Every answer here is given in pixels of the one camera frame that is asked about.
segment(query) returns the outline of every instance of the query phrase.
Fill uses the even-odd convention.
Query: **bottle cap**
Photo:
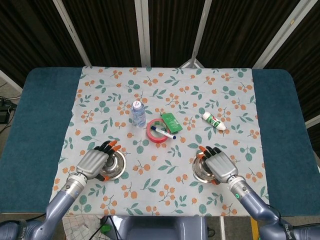
[[[142,104],[141,104],[140,101],[134,101],[134,102],[132,103],[132,107],[133,107],[133,109],[135,109],[135,110],[139,110],[139,109],[141,109]]]
[[[203,115],[202,118],[206,121],[210,117],[210,112],[206,111]]]

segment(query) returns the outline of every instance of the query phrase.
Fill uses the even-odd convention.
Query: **table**
[[[0,161],[1,212],[45,210],[80,74],[59,67],[29,74]],[[292,78],[283,70],[252,74],[270,204],[285,216],[319,214],[320,176]]]

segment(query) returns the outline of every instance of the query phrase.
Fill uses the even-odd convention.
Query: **floral tablecloth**
[[[183,130],[176,140],[149,141],[132,125],[134,100],[147,121],[173,113]],[[201,115],[210,112],[227,130]],[[69,215],[247,216],[226,184],[202,183],[191,161],[199,145],[221,148],[252,188],[269,202],[251,69],[84,67],[75,94],[52,189],[53,198],[82,156],[118,140],[126,169],[115,181],[88,181]]]

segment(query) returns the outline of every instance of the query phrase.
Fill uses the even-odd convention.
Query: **stainless steel bowl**
[[[192,161],[193,175],[196,179],[203,183],[211,183],[215,180],[215,175],[210,171],[204,161],[195,156]]]
[[[116,151],[108,158],[100,174],[109,177],[109,180],[115,180],[124,173],[125,169],[126,158],[120,151]]]

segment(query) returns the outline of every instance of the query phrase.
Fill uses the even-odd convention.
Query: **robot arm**
[[[216,179],[228,184],[229,190],[256,221],[266,225],[260,228],[261,240],[317,240],[320,236],[320,226],[295,228],[268,206],[248,185],[229,157],[219,148],[209,146],[200,148],[203,151],[202,160],[215,175]]]
[[[115,144],[117,141],[106,141],[84,155],[76,166],[76,173],[69,175],[66,184],[47,206],[44,222],[22,220],[0,223],[0,240],[50,240],[58,222],[85,188],[87,180],[108,180],[99,172],[109,156],[121,147]]]

